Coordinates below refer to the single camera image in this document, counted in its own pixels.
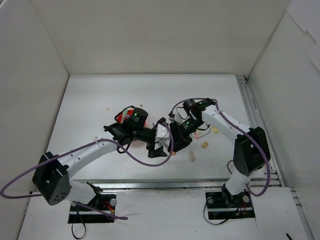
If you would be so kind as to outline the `green highlighter marker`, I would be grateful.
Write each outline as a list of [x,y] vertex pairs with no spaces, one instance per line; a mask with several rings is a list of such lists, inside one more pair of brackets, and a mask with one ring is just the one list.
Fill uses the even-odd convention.
[[126,115],[129,115],[129,112],[132,111],[133,108],[132,107],[127,107],[122,113],[121,113],[121,116],[120,116],[120,120],[119,122],[122,124],[123,121],[125,120],[125,117]]

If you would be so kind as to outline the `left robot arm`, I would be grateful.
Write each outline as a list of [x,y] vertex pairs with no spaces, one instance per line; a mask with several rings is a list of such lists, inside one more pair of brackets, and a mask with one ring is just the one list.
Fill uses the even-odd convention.
[[166,153],[166,141],[173,139],[165,118],[161,118],[152,128],[145,126],[148,113],[134,107],[130,116],[104,126],[103,132],[91,142],[68,153],[54,155],[50,151],[43,154],[39,168],[35,170],[32,182],[50,206],[67,200],[79,202],[87,209],[94,210],[100,204],[102,190],[91,183],[73,181],[72,177],[82,168],[100,157],[113,152],[127,153],[135,141],[146,143],[149,158],[169,159],[173,148]]

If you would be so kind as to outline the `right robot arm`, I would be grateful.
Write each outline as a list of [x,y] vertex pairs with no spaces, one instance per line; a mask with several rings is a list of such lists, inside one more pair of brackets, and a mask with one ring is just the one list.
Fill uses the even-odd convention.
[[[221,110],[216,99],[189,98],[174,105],[182,108],[187,117],[179,122],[172,112],[170,119],[170,142],[168,149],[177,153],[189,147],[194,138],[193,134],[206,125],[208,129],[215,127],[217,136],[208,138],[210,160],[226,160],[233,163],[234,170],[221,187],[221,200],[227,206],[240,204],[245,193],[255,197],[262,196],[271,181],[270,149],[265,131],[261,127],[250,127],[234,119]],[[250,187],[250,180],[260,170],[267,173],[263,189],[255,193]]]

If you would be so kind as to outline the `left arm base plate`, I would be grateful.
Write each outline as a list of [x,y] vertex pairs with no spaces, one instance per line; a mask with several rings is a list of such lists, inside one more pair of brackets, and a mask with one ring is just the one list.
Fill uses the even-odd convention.
[[[99,210],[101,212],[114,215],[117,204],[117,195],[113,192],[104,193],[104,191],[98,187],[90,184],[98,196],[95,196],[93,200],[85,205],[91,208]],[[106,224],[114,223],[115,219],[100,212],[86,208],[84,206],[70,206],[68,224]]]

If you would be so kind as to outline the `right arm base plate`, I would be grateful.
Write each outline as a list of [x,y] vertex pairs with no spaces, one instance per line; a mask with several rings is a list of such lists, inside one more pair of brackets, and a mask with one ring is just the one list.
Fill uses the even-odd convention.
[[251,197],[246,190],[235,197],[228,197],[223,191],[206,191],[205,200],[204,216],[208,220],[225,223],[256,217]]

